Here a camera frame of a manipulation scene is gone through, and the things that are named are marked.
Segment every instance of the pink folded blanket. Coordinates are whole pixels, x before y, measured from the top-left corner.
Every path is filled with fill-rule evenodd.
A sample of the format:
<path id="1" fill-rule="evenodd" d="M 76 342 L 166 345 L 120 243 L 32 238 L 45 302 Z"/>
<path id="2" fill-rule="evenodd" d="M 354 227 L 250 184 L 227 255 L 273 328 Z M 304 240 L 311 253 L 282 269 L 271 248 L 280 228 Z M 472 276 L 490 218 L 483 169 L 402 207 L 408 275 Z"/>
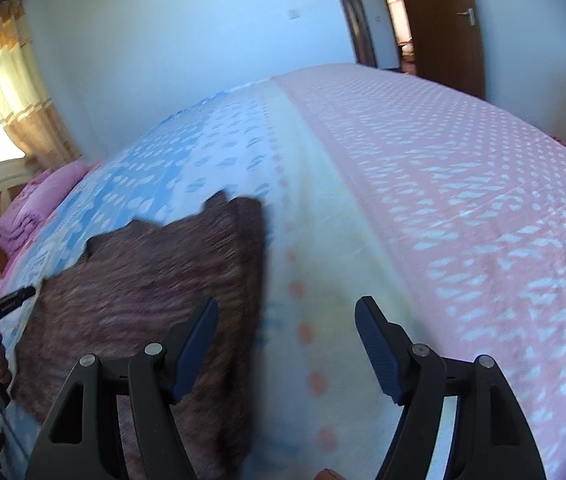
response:
<path id="1" fill-rule="evenodd" d="M 34 179 L 30 180 L 28 184 L 22 189 L 22 191 L 18 194 L 18 196 L 12 200 L 8 208 L 5 210 L 0 216 L 0 236 L 1 237 L 18 237 L 21 232 L 16 232 L 14 230 L 14 222 L 16 220 L 16 216 L 28 201 L 29 197 L 34 193 L 36 188 L 43 183 L 48 176 L 52 174 L 52 170 L 46 170 L 43 173 L 34 177 Z"/>
<path id="2" fill-rule="evenodd" d="M 32 237 L 32 234 L 40 226 L 37 222 L 28 221 L 23 225 L 21 233 L 12 238 L 7 238 L 5 236 L 0 237 L 0 250 L 7 254 L 8 257 L 12 257 L 27 241 Z"/>
<path id="3" fill-rule="evenodd" d="M 18 251 L 65 200 L 89 168 L 83 161 L 75 160 L 32 186 L 33 190 L 28 193 L 25 202 L 19 204 L 18 210 L 15 207 L 14 213 L 14 210 L 8 209 L 0 218 L 0 248 L 8 256 Z"/>

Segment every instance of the yellow curtain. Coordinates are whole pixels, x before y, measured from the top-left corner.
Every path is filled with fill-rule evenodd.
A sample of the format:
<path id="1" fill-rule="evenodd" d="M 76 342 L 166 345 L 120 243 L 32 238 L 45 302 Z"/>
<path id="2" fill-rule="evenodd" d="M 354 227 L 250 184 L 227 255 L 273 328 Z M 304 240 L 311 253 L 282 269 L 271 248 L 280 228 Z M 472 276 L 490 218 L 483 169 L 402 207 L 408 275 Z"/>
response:
<path id="1" fill-rule="evenodd" d="M 80 151 L 47 93 L 31 43 L 23 1 L 0 4 L 0 124 L 26 155 L 55 169 Z"/>

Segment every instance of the brown blanket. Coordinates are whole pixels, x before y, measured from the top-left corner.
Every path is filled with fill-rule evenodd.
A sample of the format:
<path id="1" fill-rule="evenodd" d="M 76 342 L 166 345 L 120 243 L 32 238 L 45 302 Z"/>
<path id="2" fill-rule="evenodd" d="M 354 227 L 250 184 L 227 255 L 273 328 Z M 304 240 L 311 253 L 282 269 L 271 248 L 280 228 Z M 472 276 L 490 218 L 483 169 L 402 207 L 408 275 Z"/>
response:
<path id="1" fill-rule="evenodd" d="M 90 238 L 76 265 L 42 285 L 16 346 L 13 396 L 43 422 L 82 355 L 131 355 L 160 341 L 210 294 L 219 304 L 218 330 L 194 390 L 173 413 L 199 478 L 234 478 L 252 432 L 263 240 L 260 203 L 227 202 L 222 192 L 199 215 L 163 228 L 133 221 Z M 128 404 L 119 406 L 119 417 L 130 477 L 143 478 Z"/>

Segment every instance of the door frame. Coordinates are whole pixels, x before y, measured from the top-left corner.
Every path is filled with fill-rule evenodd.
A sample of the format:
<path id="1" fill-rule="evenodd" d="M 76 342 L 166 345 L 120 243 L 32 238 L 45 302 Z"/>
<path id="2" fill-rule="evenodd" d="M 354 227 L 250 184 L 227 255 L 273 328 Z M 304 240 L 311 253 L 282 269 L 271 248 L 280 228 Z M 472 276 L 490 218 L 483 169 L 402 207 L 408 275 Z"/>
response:
<path id="1" fill-rule="evenodd" d="M 394 35 L 394 43 L 396 44 L 396 52 L 399 55 L 399 68 L 402 66 L 402 48 L 399 45 L 399 39 L 396 37 L 396 29 L 394 28 L 394 19 L 392 18 L 392 12 L 390 10 L 390 4 L 385 0 L 385 6 L 387 7 L 387 14 L 390 17 L 390 25 L 392 26 L 392 34 Z"/>
<path id="2" fill-rule="evenodd" d="M 341 4 L 341 9 L 343 11 L 343 15 L 345 17 L 346 22 L 348 22 L 348 30 L 349 30 L 349 37 L 350 40 L 352 42 L 352 46 L 354 47 L 354 53 L 356 54 L 356 62 L 359 64 L 364 64 L 365 66 L 371 66 L 373 68 L 378 68 L 378 59 L 376 58 L 376 51 L 374 49 L 374 41 L 372 39 L 372 32 L 370 30 L 369 27 L 369 22 L 367 21 L 367 15 L 365 13 L 365 6 L 363 5 L 363 1 L 362 0 L 358 0 L 360 3 L 360 8 L 362 11 L 362 25 L 364 26 L 364 34 L 367 36 L 367 43 L 369 44 L 369 52 L 367 52 L 366 54 L 364 53 L 359 53 L 358 48 L 356 46 L 356 36 L 354 34 L 354 29 L 352 28 L 352 23 L 351 20 L 349 18 L 348 12 L 345 9 L 345 1 L 344 0 L 340 0 L 340 4 Z M 369 56 L 370 57 L 370 62 L 372 62 L 373 64 L 368 64 L 365 62 L 366 57 Z"/>

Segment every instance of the door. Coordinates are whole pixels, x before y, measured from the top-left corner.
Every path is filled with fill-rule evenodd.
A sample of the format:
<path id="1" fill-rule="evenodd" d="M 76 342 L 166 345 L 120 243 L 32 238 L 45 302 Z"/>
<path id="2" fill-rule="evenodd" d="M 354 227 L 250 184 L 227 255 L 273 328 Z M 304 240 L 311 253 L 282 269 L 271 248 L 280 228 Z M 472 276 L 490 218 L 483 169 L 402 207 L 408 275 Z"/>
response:
<path id="1" fill-rule="evenodd" d="M 367 18 L 361 0 L 342 0 L 348 19 L 349 32 L 354 42 L 356 60 L 360 64 L 376 67 L 376 55 L 372 45 Z"/>
<path id="2" fill-rule="evenodd" d="M 474 0 L 404 0 L 418 76 L 485 98 L 479 15 Z"/>

